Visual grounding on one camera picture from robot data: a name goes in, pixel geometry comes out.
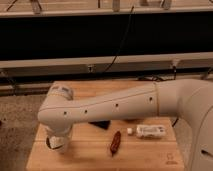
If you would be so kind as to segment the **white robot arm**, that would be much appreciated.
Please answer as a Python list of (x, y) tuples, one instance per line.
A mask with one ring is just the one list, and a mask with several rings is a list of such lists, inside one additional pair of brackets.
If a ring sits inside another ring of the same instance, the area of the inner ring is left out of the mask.
[(75, 100), (65, 85), (52, 86), (38, 112), (47, 135), (66, 137), (76, 123), (179, 116), (192, 129), (187, 171), (213, 171), (213, 82), (180, 79), (151, 82)]

